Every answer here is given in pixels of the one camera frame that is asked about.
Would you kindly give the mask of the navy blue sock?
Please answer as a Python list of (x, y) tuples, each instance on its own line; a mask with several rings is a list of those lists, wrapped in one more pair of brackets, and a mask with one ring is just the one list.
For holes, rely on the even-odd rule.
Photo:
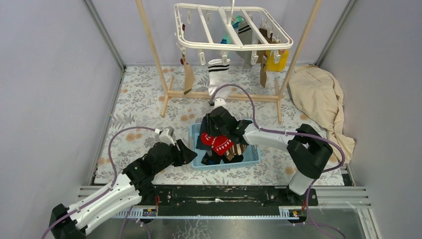
[(199, 136), (197, 137), (196, 149), (200, 150), (211, 150), (213, 143), (215, 142), (215, 136), (208, 135), (207, 126), (201, 124)]

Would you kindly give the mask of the red white dotted sock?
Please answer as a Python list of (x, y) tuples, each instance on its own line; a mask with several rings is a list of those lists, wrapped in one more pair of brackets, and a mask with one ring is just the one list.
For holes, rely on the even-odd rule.
[(224, 135), (220, 135), (215, 137), (212, 150), (218, 155), (224, 155), (225, 152), (233, 145), (234, 142), (232, 142), (229, 138)]

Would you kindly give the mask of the light blue plastic basket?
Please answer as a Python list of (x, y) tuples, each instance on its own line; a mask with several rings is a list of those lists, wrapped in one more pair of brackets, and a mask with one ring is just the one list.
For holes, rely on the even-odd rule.
[(243, 153), (243, 161), (236, 163), (225, 164), (221, 162), (216, 165), (205, 165), (201, 161), (206, 154), (206, 150), (196, 149), (198, 137), (200, 136), (201, 123), (195, 123), (190, 126), (189, 129), (189, 142), (190, 149), (197, 153), (197, 157), (191, 162), (192, 167), (198, 171), (207, 171), (207, 170), (223, 170), (231, 168), (241, 168), (241, 167), (251, 167), (256, 165), (261, 161), (261, 152), (256, 145), (251, 145), (246, 148), (246, 151)]

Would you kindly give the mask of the brown white striped sock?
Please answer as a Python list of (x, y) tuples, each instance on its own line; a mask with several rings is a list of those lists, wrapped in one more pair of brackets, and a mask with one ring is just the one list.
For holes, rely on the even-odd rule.
[(246, 149), (246, 144), (234, 144), (225, 152), (225, 157), (228, 162), (241, 162)]

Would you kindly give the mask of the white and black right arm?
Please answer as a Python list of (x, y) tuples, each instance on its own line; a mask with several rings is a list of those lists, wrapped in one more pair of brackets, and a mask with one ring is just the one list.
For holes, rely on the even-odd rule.
[(201, 136), (202, 142), (219, 155), (234, 155), (249, 145), (288, 152), (297, 169), (285, 192), (287, 202), (292, 205), (305, 199), (309, 186), (322, 175), (333, 153), (328, 140), (308, 124), (293, 132), (259, 128), (251, 120), (237, 120), (222, 106), (206, 114), (205, 121), (207, 129)]

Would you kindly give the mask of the beige cloth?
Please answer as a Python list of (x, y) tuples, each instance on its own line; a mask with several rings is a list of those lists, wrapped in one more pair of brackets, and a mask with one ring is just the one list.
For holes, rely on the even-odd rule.
[(342, 149), (349, 163), (355, 139), (343, 134), (344, 92), (339, 81), (330, 72), (308, 65), (296, 67), (288, 85), (295, 106), (326, 130), (327, 139)]

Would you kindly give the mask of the yellow sock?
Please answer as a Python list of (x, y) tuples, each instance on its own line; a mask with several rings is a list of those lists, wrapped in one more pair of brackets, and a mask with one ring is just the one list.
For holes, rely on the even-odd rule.
[(287, 64), (289, 50), (279, 50), (277, 56), (277, 62), (274, 60), (276, 59), (274, 56), (274, 51), (266, 50), (265, 55), (267, 57), (266, 62), (266, 71), (270, 72), (281, 72)]

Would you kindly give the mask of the white black striped sock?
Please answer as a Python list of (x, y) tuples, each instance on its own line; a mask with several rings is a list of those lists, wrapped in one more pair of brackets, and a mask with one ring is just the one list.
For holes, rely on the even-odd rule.
[(212, 96), (216, 89), (222, 85), (228, 84), (228, 70), (230, 66), (230, 60), (227, 59), (226, 63), (223, 63), (222, 59), (213, 59), (208, 62), (209, 72), (209, 86), (208, 92)]

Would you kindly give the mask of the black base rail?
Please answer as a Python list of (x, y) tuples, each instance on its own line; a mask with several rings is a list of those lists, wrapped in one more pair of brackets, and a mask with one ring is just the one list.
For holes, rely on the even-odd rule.
[(318, 198), (314, 189), (298, 196), (280, 186), (158, 185), (141, 205), (157, 209), (159, 216), (260, 217), (318, 206)]

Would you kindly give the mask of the floral table mat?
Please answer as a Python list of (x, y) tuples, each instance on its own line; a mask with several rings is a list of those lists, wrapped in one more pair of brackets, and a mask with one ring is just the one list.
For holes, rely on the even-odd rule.
[[(208, 92), (209, 83), (207, 66), (193, 67), (196, 82), (193, 91)], [(163, 67), (165, 78), (174, 81), (172, 90), (183, 90), (184, 68), (182, 66)], [(231, 81), (242, 86), (250, 94), (274, 95), (275, 83), (282, 81), (286, 70), (279, 73), (268, 73), (266, 87), (259, 82), (259, 66), (243, 69), (241, 66), (231, 66), (229, 76)], [(171, 126), (174, 135), (190, 146), (189, 129), (192, 124), (200, 123), (203, 116), (210, 110), (208, 100), (172, 98), (168, 101), (165, 117), (161, 117), (165, 103), (165, 93), (156, 67), (128, 67), (122, 82), (121, 90), (111, 118), (111, 125), (104, 143), (104, 148), (98, 158), (97, 168), (92, 184), (106, 184), (114, 176), (108, 158), (107, 147), (110, 139), (119, 130), (131, 126), (146, 126), (164, 128)], [(290, 100), (288, 92), (284, 92), (281, 101), (282, 123), (278, 124), (278, 106), (276, 103), (256, 102), (256, 119), (265, 128), (279, 127), (291, 130), (306, 123), (311, 125), (321, 136), (326, 137), (326, 131), (306, 114), (297, 109)], [(252, 115), (249, 101), (230, 101), (227, 106), (233, 116), (239, 119), (250, 118)], [(132, 129), (121, 133), (112, 143), (112, 160), (118, 172), (129, 163), (144, 155), (158, 141), (158, 135), (149, 130)], [(252, 167), (231, 168), (223, 170), (198, 171), (191, 165), (168, 167), (155, 176), (153, 183), (157, 184), (188, 184), (188, 185), (287, 185), (296, 167), (288, 153), (266, 146), (259, 146), (261, 161)], [(341, 169), (336, 169), (321, 175), (316, 186), (343, 186)]]

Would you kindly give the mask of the white plastic clip hanger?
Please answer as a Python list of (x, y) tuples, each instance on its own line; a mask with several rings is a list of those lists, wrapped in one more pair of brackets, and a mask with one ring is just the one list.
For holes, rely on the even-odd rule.
[[(183, 17), (180, 10), (187, 11), (187, 23), (192, 23), (193, 12), (197, 12), (199, 16), (199, 23), (202, 24), (207, 42), (189, 41), (185, 38), (185, 31), (183, 29)], [(231, 20), (236, 20), (235, 12), (239, 12), (242, 19), (246, 20), (253, 31), (259, 44), (250, 45), (228, 45), (214, 42), (208, 26), (210, 12), (217, 12), (223, 29), (227, 29), (230, 33), (233, 42), (235, 41), (235, 31), (231, 27)], [(271, 50), (275, 54), (275, 62), (277, 62), (277, 54), (279, 50), (290, 49), (294, 41), (291, 36), (280, 26), (280, 24), (272, 17), (272, 15), (264, 8), (258, 6), (235, 6), (235, 1), (231, 2), (230, 6), (214, 6), (192, 3), (177, 3), (174, 5), (174, 15), (176, 22), (175, 37), (177, 39), (176, 45), (184, 46), (186, 49), (196, 49), (199, 52), (199, 59), (201, 65), (206, 63), (204, 50), (217, 50), (221, 53), (223, 63), (227, 62), (229, 51), (252, 51), (251, 64), (255, 64), (258, 56), (257, 51)], [(272, 39), (272, 43), (268, 43), (264, 36), (260, 33), (259, 28), (268, 30), (268, 37)]]

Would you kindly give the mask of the black patterned sock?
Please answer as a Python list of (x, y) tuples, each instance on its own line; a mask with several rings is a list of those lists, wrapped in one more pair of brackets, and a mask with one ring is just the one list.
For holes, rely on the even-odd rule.
[(233, 155), (233, 157), (229, 159), (226, 155), (218, 155), (216, 152), (209, 150), (205, 153), (204, 157), (201, 160), (201, 163), (204, 165), (217, 165), (222, 163), (239, 163), (243, 160), (243, 155)]

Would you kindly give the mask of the brown tan sock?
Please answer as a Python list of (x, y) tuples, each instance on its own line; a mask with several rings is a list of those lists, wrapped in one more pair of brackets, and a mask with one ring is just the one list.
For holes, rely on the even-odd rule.
[[(268, 37), (268, 30), (259, 28), (260, 33), (264, 36), (268, 43), (272, 43), (272, 39)], [(267, 50), (258, 51), (258, 63), (260, 63), (260, 85), (261, 87), (266, 87), (267, 82)]]

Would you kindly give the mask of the teal patterned sock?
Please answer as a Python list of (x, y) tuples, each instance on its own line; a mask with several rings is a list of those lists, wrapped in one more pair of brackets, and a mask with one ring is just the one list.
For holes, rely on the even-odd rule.
[(235, 31), (235, 36), (236, 36), (235, 41), (233, 42), (233, 39), (232, 39), (230, 33), (228, 32), (227, 29), (225, 29), (225, 35), (221, 39), (220, 44), (228, 44), (228, 45), (234, 44), (234, 45), (240, 45), (240, 46), (243, 45), (243, 43), (241, 42), (241, 40), (238, 37), (237, 32), (236, 32), (238, 30), (240, 23), (241, 23), (241, 21), (239, 21), (239, 20), (234, 20), (234, 21), (231, 20), (231, 27)]

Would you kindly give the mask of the maroon olive striped sock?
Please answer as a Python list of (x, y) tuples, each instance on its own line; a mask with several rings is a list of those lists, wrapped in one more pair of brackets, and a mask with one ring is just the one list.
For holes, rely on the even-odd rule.
[(187, 95), (192, 90), (192, 87), (195, 81), (195, 76), (194, 76), (193, 69), (191, 68), (191, 66), (186, 60), (186, 48), (184, 46), (181, 46), (180, 50), (182, 53), (180, 62), (184, 66), (184, 73), (185, 73), (183, 92), (184, 92), (184, 95)]

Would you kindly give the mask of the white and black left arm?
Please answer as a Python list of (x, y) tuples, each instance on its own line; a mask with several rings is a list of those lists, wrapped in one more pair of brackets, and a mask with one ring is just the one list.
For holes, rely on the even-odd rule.
[(197, 153), (178, 139), (175, 144), (158, 142), (141, 158), (130, 163), (117, 177), (81, 201), (57, 205), (47, 232), (56, 239), (84, 239), (118, 212), (154, 201), (154, 176), (169, 166), (190, 163)]

